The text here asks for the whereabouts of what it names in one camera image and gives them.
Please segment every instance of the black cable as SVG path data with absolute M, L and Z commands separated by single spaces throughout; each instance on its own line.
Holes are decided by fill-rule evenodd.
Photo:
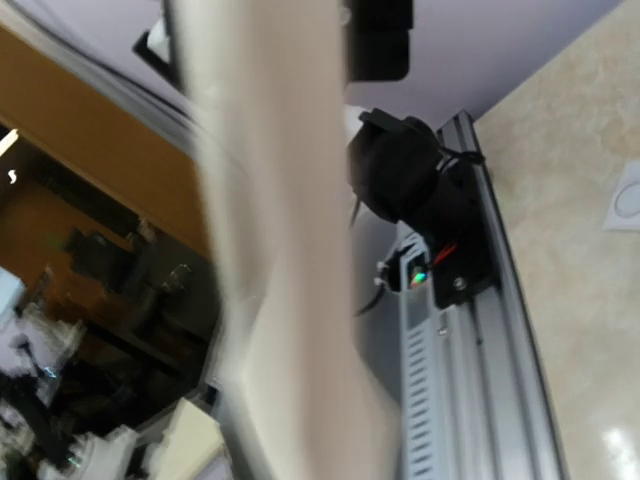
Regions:
M 484 155 L 480 152 L 474 151 L 466 151 L 466 152 L 457 152 L 455 150 L 451 150 L 450 148 L 440 146 L 440 151 L 449 155 L 450 157 L 457 158 L 459 160 L 464 160 L 469 163 L 473 163 L 474 165 L 481 165 L 484 163 L 485 158 Z
M 442 166 L 440 167 L 440 173 L 444 173 L 444 172 L 446 172 L 446 171 L 449 169 L 449 167 L 451 166 L 451 164 L 452 164 L 453 162 L 455 162 L 456 160 L 459 160 L 459 158 L 458 158 L 458 157 L 452 157 L 452 156 L 449 156 L 449 158 L 447 158 L 447 159 L 442 163 Z
M 353 228 L 353 225 L 356 223 L 356 218 L 358 218 L 358 212 L 360 211 L 361 205 L 362 205 L 362 200 L 357 198 L 356 203 L 353 206 L 353 210 L 351 211 L 351 218 L 349 219 L 349 228 Z
M 149 97 L 153 98 L 154 100 L 156 100 L 157 102 L 161 103 L 162 105 L 164 105 L 165 107 L 169 108 L 170 110 L 173 110 L 174 112 L 178 113 L 182 117 L 189 118 L 189 115 L 184 110 L 182 110 L 180 107 L 177 107 L 176 105 L 174 105 L 170 101 L 166 100 L 160 94 L 158 94 L 158 93 L 154 92 L 153 90 L 149 89 L 148 87 L 144 86 L 143 84 L 141 84 L 137 80 L 134 80 L 133 78 L 129 77 L 128 75 L 126 75 L 125 73 L 121 72 L 117 68 L 114 68 L 111 65 L 109 65 L 108 63 L 103 62 L 102 60 L 100 60 L 99 58 L 95 57 L 91 53 L 89 53 L 89 52 L 77 47 L 73 43 L 71 43 L 69 40 L 64 38 L 62 35 L 60 35 L 59 33 L 55 32 L 49 26 L 45 25 L 43 22 L 41 22 L 39 19 L 37 19 L 25 7 L 23 7 L 22 5 L 17 3 L 15 0 L 5 0 L 5 1 L 6 1 L 6 3 L 8 5 L 11 6 L 11 8 L 13 8 L 25 20 L 27 20 L 29 23 L 33 24 L 38 30 L 40 30 L 41 32 L 43 32 L 47 36 L 51 37 L 57 43 L 62 44 L 68 50 L 71 50 L 72 52 L 76 53 L 77 55 L 79 55 L 80 57 L 84 58 L 86 61 L 88 61 L 92 65 L 94 65 L 94 66 L 96 66 L 98 68 L 101 68 L 102 70 L 105 70 L 106 72 L 110 73 L 111 75 L 113 75 L 113 76 L 115 76 L 115 77 L 117 77 L 117 78 L 119 78 L 121 80 L 124 80 L 126 83 L 128 83 L 131 86 L 137 88 L 138 90 L 140 90 L 144 94 L 146 94 Z
M 364 307 L 356 311 L 356 317 L 360 317 L 365 313 L 373 310 L 378 305 L 378 303 L 380 303 L 380 300 L 382 300 L 382 297 L 384 297 L 386 291 L 387 289 L 385 288 L 384 284 L 379 285 L 378 290 L 376 291 L 376 294 L 373 296 L 373 298 L 369 300 L 369 302 Z

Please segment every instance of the bolt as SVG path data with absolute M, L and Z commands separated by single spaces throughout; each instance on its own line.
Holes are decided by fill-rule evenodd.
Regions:
M 465 288 L 467 288 L 467 282 L 462 277 L 456 277 L 456 279 L 453 281 L 453 288 L 458 291 L 464 290 Z

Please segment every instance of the brown wood panel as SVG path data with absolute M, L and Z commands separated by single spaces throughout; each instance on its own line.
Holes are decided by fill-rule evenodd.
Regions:
M 68 295 L 93 306 L 105 296 L 99 282 L 71 271 L 71 256 L 61 250 L 73 227 L 99 231 L 117 245 L 131 246 L 97 221 L 33 180 L 18 181 L 19 190 L 0 205 L 0 266 L 35 286 L 46 266 L 53 270 L 54 296 Z
M 0 26 L 0 120 L 123 205 L 210 256 L 193 161 Z
M 13 146 L 0 157 L 0 209 L 2 205 L 9 202 L 11 198 L 18 194 L 24 180 L 30 178 L 32 173 L 41 165 L 44 155 L 29 142 L 23 139 L 13 144 Z M 11 184 L 9 171 L 14 170 L 18 181 Z

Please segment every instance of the wire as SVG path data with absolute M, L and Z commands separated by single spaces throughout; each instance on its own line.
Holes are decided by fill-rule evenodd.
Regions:
M 467 150 L 465 152 L 457 152 L 442 145 L 440 146 L 440 151 L 449 155 L 450 157 L 464 160 L 466 162 L 473 163 L 474 165 L 481 165 L 485 161 L 485 157 L 481 152 L 474 152 L 471 150 Z
M 442 165 L 440 166 L 440 173 L 444 173 L 446 172 L 449 167 L 451 166 L 452 163 L 457 162 L 459 159 L 457 157 L 449 157 L 447 158 L 445 161 L 442 162 Z
M 360 317 L 365 313 L 373 310 L 380 303 L 380 300 L 382 300 L 382 297 L 384 297 L 386 291 L 387 289 L 385 288 L 384 284 L 379 285 L 378 290 L 376 291 L 376 294 L 373 296 L 373 298 L 369 300 L 369 302 L 364 307 L 356 311 L 356 317 Z
M 69 40 L 64 38 L 58 32 L 55 32 L 48 25 L 46 25 L 45 23 L 40 21 L 34 15 L 32 15 L 25 7 L 23 7 L 22 5 L 17 3 L 15 0 L 4 0 L 4 1 L 13 10 L 15 10 L 18 14 L 20 14 L 25 20 L 27 20 L 29 23 L 34 25 L 38 30 L 40 30 L 41 32 L 43 32 L 47 36 L 51 37 L 51 39 L 53 39 L 55 42 L 61 44 L 62 46 L 64 46 L 68 50 L 71 50 L 72 52 L 76 53 L 77 55 L 79 55 L 80 57 L 82 57 L 83 59 L 85 59 L 86 61 L 91 63 L 92 65 L 94 65 L 94 66 L 96 66 L 96 67 L 98 67 L 98 68 L 110 73 L 111 75 L 113 75 L 113 76 L 115 76 L 115 77 L 117 77 L 117 78 L 119 78 L 121 80 L 124 80 L 129 85 L 135 87 L 139 91 L 143 92 L 145 95 L 153 98 L 155 101 L 161 103 L 162 105 L 164 105 L 165 107 L 169 108 L 170 110 L 173 110 L 174 112 L 178 113 L 182 117 L 189 118 L 189 115 L 183 109 L 181 109 L 180 107 L 174 105 L 170 101 L 166 100 L 160 94 L 158 94 L 158 93 L 154 92 L 153 90 L 149 89 L 148 87 L 144 86 L 143 84 L 141 84 L 137 80 L 134 80 L 133 78 L 129 77 L 128 75 L 126 75 L 125 73 L 121 72 L 117 68 L 112 67 L 108 63 L 103 62 L 102 60 L 100 60 L 96 56 L 92 55 L 88 51 L 85 51 L 82 48 L 77 47 L 76 45 L 74 45 L 72 42 L 70 42 Z
M 349 219 L 349 228 L 353 228 L 353 225 L 356 223 L 356 218 L 358 218 L 358 212 L 360 211 L 361 206 L 362 200 L 356 198 L 356 203 L 353 206 L 353 210 L 351 211 L 351 218 Z
M 435 266 L 435 265 L 438 265 L 439 263 L 442 263 L 442 261 L 445 258 L 451 255 L 457 249 L 458 249 L 458 244 L 456 243 L 450 243 L 446 245 L 442 250 L 440 250 L 440 253 L 438 253 L 438 255 L 436 256 L 436 259 L 433 261 L 433 265 Z

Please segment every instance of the black bracket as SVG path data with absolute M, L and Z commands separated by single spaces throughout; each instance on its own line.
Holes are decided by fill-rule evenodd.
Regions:
M 379 217 L 403 221 L 431 252 L 435 301 L 443 309 L 495 279 L 475 170 L 479 152 L 451 152 L 424 122 L 363 113 L 349 146 L 354 193 Z

